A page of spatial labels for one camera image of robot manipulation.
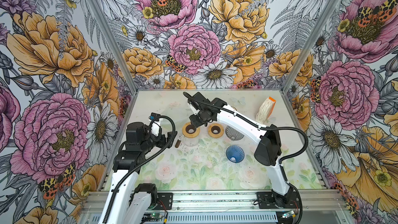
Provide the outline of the clear glass carafe brown handle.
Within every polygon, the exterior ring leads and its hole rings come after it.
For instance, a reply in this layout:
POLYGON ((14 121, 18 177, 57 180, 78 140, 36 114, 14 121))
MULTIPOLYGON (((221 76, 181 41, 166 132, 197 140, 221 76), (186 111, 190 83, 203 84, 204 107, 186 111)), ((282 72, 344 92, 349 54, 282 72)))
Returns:
POLYGON ((197 138, 187 138, 183 135, 179 136, 177 142, 175 143, 175 148, 179 148, 182 146, 194 147, 199 143, 199 139, 197 138))

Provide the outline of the blue ribbed dripper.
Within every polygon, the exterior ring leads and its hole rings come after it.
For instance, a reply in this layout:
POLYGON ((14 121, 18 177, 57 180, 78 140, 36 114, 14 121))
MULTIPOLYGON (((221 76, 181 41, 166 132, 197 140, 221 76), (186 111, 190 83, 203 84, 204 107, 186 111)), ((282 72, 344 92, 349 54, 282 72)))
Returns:
POLYGON ((226 157, 230 162, 240 163, 244 160, 245 153, 241 147, 237 145, 232 145, 227 148, 226 157))

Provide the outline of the coffee filter pack orange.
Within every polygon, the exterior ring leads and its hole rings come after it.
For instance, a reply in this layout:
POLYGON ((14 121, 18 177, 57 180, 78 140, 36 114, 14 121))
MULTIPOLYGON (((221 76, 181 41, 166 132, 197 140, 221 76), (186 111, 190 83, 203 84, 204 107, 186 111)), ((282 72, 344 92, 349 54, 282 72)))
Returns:
POLYGON ((272 97, 268 97, 260 106, 258 113, 256 114, 256 122, 265 124, 265 122, 268 120, 270 115, 273 112, 273 109, 275 107, 276 100, 273 99, 272 97))

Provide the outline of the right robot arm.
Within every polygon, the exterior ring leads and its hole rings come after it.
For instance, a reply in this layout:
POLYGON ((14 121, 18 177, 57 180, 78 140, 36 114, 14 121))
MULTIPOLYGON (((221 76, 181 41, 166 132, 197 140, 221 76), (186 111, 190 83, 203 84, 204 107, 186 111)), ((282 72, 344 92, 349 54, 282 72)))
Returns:
POLYGON ((282 143, 279 131, 283 128, 278 128, 275 125, 268 127, 257 123, 240 114, 219 98, 209 101, 200 93, 194 96, 185 93, 184 96, 188 98, 188 104, 194 112, 190 116, 190 121, 196 128, 213 122, 222 123, 257 144, 254 157, 260 164, 268 167, 266 169, 267 176, 272 185, 271 196, 266 197, 265 202, 282 208, 286 207, 291 200, 295 200, 294 189, 289 185, 280 161, 282 143))

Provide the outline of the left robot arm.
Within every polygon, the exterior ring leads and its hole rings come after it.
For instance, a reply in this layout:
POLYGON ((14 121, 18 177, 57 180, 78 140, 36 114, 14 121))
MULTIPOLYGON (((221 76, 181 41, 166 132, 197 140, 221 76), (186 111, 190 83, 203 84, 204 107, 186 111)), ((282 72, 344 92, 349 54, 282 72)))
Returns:
POLYGON ((142 166, 173 145, 177 131, 172 119, 160 116, 150 124, 128 124, 125 137, 114 158, 110 191, 100 224, 140 224, 145 212, 158 201, 155 184, 134 188, 142 166))

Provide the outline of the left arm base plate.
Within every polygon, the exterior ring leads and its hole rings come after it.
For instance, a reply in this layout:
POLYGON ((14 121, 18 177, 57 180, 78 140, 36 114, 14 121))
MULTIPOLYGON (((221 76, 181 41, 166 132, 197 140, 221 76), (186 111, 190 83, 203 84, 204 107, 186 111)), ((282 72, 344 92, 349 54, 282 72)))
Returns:
POLYGON ((171 210, 173 206, 173 193, 161 192, 158 193, 157 202, 155 205, 150 206, 149 210, 171 210))

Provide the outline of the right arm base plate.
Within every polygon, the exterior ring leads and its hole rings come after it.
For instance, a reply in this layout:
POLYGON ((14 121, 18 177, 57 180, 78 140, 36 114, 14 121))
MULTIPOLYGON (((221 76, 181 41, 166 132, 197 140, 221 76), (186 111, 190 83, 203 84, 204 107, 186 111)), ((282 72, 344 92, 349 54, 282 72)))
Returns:
POLYGON ((302 206, 296 192, 287 193, 285 196, 282 196, 273 191, 260 191, 256 193, 256 197, 256 202, 260 209, 298 209, 302 206))

